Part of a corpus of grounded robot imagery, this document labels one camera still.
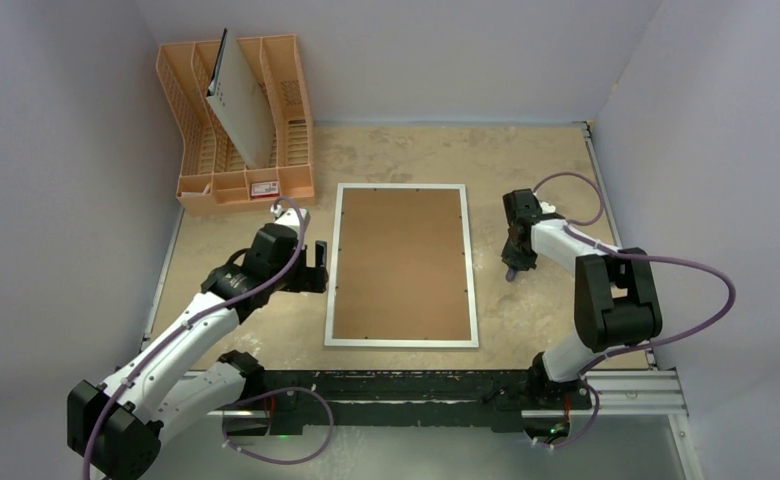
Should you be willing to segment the white picture frame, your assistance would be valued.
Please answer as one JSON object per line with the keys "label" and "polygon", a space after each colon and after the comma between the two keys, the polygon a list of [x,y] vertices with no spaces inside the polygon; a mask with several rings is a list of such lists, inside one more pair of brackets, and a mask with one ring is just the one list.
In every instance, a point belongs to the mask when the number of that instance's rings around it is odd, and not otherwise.
{"label": "white picture frame", "polygon": [[464,185],[341,183],[332,243],[325,346],[478,347]]}

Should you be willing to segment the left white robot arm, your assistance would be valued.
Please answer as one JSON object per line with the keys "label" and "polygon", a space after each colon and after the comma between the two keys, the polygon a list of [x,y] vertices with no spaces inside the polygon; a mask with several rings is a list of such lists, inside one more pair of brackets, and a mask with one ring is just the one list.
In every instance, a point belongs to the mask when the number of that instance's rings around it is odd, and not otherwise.
{"label": "left white robot arm", "polygon": [[98,383],[83,380],[67,397],[67,445],[83,460],[82,476],[138,479],[162,447],[221,407],[270,406],[298,389],[271,389],[252,355],[230,351],[191,380],[185,374],[220,339],[278,292],[323,293],[326,243],[308,265],[308,214],[289,209],[260,228],[252,244],[214,268],[179,317],[126,365]]}

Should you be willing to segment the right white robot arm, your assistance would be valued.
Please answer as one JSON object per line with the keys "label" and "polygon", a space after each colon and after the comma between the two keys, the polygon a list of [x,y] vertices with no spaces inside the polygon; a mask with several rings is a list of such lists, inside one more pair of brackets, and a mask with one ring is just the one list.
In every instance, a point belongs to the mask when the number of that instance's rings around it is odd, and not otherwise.
{"label": "right white robot arm", "polygon": [[572,230],[555,208],[530,189],[502,196],[508,238],[501,253],[511,282],[543,255],[574,278],[574,328],[558,345],[535,356],[527,392],[542,407],[576,389],[582,369],[616,347],[657,337],[663,321],[651,266],[639,248],[619,251]]}

